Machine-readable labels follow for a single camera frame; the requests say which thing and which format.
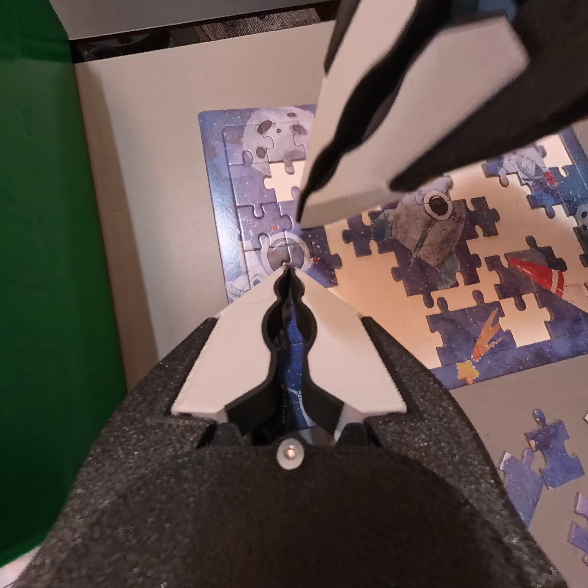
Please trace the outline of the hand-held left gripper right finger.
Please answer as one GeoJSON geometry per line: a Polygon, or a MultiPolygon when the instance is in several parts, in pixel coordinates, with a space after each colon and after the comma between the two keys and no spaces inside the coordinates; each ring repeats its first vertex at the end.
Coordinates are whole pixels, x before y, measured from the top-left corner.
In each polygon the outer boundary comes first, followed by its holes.
{"type": "Polygon", "coordinates": [[[314,424],[338,439],[350,423],[406,413],[363,316],[297,268],[290,291],[304,342],[301,400],[314,424]]]}

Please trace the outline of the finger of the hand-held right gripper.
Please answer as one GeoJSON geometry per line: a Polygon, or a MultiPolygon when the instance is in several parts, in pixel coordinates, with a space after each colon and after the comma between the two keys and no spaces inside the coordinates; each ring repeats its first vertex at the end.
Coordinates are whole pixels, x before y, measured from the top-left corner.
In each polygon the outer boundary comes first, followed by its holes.
{"type": "Polygon", "coordinates": [[[324,62],[298,217],[342,156],[360,145],[378,108],[398,90],[415,52],[416,1],[342,1],[324,62]]]}
{"type": "Polygon", "coordinates": [[[390,183],[520,75],[528,60],[506,15],[438,33],[408,69],[379,127],[305,200],[301,227],[330,224],[414,191],[390,183]]]}

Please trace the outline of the grey desk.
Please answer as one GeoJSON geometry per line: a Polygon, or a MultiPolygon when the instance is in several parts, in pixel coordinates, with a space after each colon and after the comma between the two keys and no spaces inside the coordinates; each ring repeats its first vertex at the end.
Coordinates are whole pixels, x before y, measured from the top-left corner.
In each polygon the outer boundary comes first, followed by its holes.
{"type": "MultiPolygon", "coordinates": [[[[212,198],[198,115],[213,107],[281,107],[311,103],[318,96],[322,58],[334,22],[313,21],[311,10],[246,18],[257,34],[200,41],[201,27],[170,29],[171,48],[108,58],[81,55],[72,40],[93,181],[99,207],[125,374],[130,387],[205,318],[227,303],[212,198]]],[[[539,245],[572,253],[571,218],[562,209],[548,220],[523,205],[522,187],[483,180],[481,168],[457,172],[455,192],[466,199],[485,196],[499,210],[497,237],[469,242],[476,254],[505,253],[523,246],[515,234],[515,208],[536,222],[539,245]]],[[[372,316],[429,368],[439,368],[438,331],[427,318],[422,297],[403,294],[392,277],[394,253],[356,258],[339,234],[346,223],[327,226],[331,251],[342,257],[334,294],[362,315],[372,316]]],[[[506,452],[519,459],[528,448],[523,432],[536,428],[532,410],[548,422],[562,420],[587,472],[587,355],[553,362],[452,391],[477,427],[498,467],[506,452]]],[[[569,543],[572,523],[587,530],[575,512],[578,494],[587,496],[587,473],[541,494],[530,529],[547,552],[587,573],[582,552],[569,543]]]]}

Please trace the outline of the puzzle pieces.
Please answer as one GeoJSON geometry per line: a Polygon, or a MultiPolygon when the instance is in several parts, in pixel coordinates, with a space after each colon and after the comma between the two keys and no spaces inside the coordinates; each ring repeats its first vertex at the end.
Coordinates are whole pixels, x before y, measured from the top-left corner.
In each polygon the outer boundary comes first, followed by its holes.
{"type": "Polygon", "coordinates": [[[542,494],[587,475],[580,458],[568,452],[570,435],[560,419],[549,422],[544,411],[533,410],[536,429],[525,432],[527,447],[518,459],[504,452],[499,465],[503,486],[525,527],[532,523],[542,494]]]}

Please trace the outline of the space puzzle board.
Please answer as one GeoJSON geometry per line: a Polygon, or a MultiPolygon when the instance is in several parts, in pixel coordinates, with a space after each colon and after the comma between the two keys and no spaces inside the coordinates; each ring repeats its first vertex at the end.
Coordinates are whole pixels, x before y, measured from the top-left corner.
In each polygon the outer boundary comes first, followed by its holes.
{"type": "Polygon", "coordinates": [[[198,116],[229,302],[289,263],[448,388],[587,355],[587,155],[573,129],[302,229],[314,111],[198,116]]]}

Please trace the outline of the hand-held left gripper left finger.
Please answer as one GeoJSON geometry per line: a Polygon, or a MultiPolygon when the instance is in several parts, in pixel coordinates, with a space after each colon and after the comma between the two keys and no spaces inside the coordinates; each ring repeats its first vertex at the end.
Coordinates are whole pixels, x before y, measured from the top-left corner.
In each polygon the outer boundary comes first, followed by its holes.
{"type": "Polygon", "coordinates": [[[172,415],[233,423],[243,435],[270,419],[282,398],[275,340],[289,286],[290,268],[280,267],[216,315],[172,415]]]}

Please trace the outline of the green plastic bin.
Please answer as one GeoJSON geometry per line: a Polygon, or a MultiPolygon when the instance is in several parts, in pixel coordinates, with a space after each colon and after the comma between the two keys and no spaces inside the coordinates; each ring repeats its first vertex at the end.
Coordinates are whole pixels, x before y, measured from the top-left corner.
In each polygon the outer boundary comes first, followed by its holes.
{"type": "Polygon", "coordinates": [[[68,36],[1,1],[1,565],[47,536],[126,394],[68,36]]]}

